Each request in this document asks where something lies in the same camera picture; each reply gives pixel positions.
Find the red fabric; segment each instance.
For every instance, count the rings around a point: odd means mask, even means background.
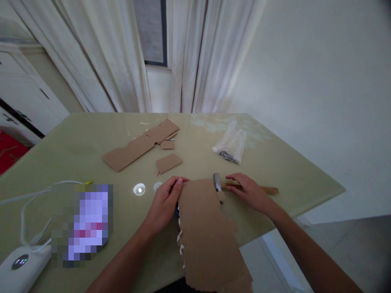
[[[29,151],[16,139],[0,132],[0,175],[7,171],[17,160]]]

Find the left hand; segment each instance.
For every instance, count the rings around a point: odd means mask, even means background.
[[[157,189],[152,206],[143,223],[153,235],[163,230],[171,220],[180,191],[182,190],[183,182],[187,181],[189,179],[173,176]]]

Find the power cord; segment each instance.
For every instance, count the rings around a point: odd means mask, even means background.
[[[24,223],[24,210],[26,209],[26,207],[29,205],[29,203],[31,203],[38,195],[42,195],[42,194],[45,194],[45,193],[48,193],[48,192],[51,192],[51,187],[53,185],[57,185],[57,184],[64,184],[64,183],[75,183],[75,184],[85,184],[85,183],[82,183],[82,182],[79,182],[79,181],[72,181],[72,180],[66,180],[66,181],[59,181],[59,182],[56,182],[52,185],[50,185],[48,188],[42,190],[42,191],[39,191],[39,192],[34,192],[34,193],[30,193],[30,194],[27,194],[27,195],[21,195],[21,196],[18,196],[18,197],[13,197],[13,198],[10,198],[10,199],[5,199],[3,201],[0,201],[0,206],[4,205],[4,204],[7,204],[7,203],[11,203],[13,201],[18,201],[18,200],[21,200],[21,199],[25,199],[25,198],[29,198],[29,197],[32,197],[28,202],[26,202],[26,204],[23,206],[22,208],[22,211],[20,213],[20,242],[26,246],[30,252],[38,252],[40,251],[42,248],[44,248],[45,246],[47,246],[51,241],[52,241],[52,238],[50,238],[49,240],[47,240],[43,245],[41,245],[39,248],[37,249],[33,249],[32,246],[35,246],[42,238],[43,234],[45,233],[46,229],[48,228],[50,222],[52,221],[52,218],[49,219],[49,221],[46,223],[45,227],[43,228],[43,230],[35,235],[31,241],[28,243],[25,239],[25,233],[26,233],[26,225]]]

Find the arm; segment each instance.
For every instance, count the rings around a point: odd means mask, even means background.
[[[226,178],[238,181],[243,187],[243,191],[235,187],[227,187],[227,190],[273,221],[314,292],[362,292],[331,257],[251,178],[241,173],[228,175]]]
[[[96,292],[129,292],[154,236],[171,220],[182,189],[183,177],[171,177],[156,191],[147,218],[137,232],[87,289]]]

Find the forearm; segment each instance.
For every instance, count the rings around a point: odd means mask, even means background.
[[[87,292],[129,292],[136,281],[153,236],[143,223],[91,284]]]
[[[268,215],[314,292],[361,292],[348,275],[277,204]]]

